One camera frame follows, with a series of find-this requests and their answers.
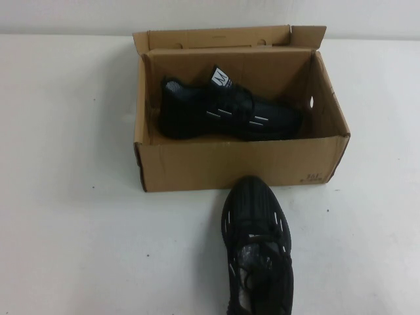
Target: shoe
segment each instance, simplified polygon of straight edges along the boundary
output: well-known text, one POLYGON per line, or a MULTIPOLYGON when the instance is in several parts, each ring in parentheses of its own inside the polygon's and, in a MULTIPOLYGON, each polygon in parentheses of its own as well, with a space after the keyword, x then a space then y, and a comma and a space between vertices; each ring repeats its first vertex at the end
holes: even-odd
POLYGON ((289 226, 275 195, 258 177, 241 179, 229 193, 222 236, 230 280, 227 315, 291 314, 289 226))
POLYGON ((164 79, 161 88, 159 129, 169 138, 216 133, 247 141, 285 140, 293 138, 302 123, 300 111, 252 95, 216 66, 206 86, 164 79))

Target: shoe box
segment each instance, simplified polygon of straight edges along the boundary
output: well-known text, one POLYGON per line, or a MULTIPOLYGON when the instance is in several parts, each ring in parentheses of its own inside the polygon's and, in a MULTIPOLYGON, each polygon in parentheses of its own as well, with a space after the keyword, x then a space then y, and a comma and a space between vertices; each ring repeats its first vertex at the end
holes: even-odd
POLYGON ((133 35, 138 60, 134 150, 147 192, 230 188, 245 175, 270 186, 327 183, 350 139, 318 51, 325 26, 147 31, 133 35), (244 142, 206 135, 164 137, 161 81, 204 85, 217 65, 253 94, 288 100, 304 114, 293 140, 244 142))

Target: box flap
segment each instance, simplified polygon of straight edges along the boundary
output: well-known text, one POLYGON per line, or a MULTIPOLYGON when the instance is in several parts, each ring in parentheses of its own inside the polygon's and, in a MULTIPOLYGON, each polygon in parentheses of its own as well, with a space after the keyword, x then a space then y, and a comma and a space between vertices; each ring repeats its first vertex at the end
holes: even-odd
POLYGON ((326 26, 292 26, 290 45, 319 49, 326 30, 326 26))
POLYGON ((136 45, 137 53, 139 55, 146 54, 149 48, 149 35, 147 31, 133 34, 134 44, 136 45))
POLYGON ((148 31, 133 34, 137 52, 152 49, 297 46, 318 49, 326 26, 262 26, 214 30, 148 31))

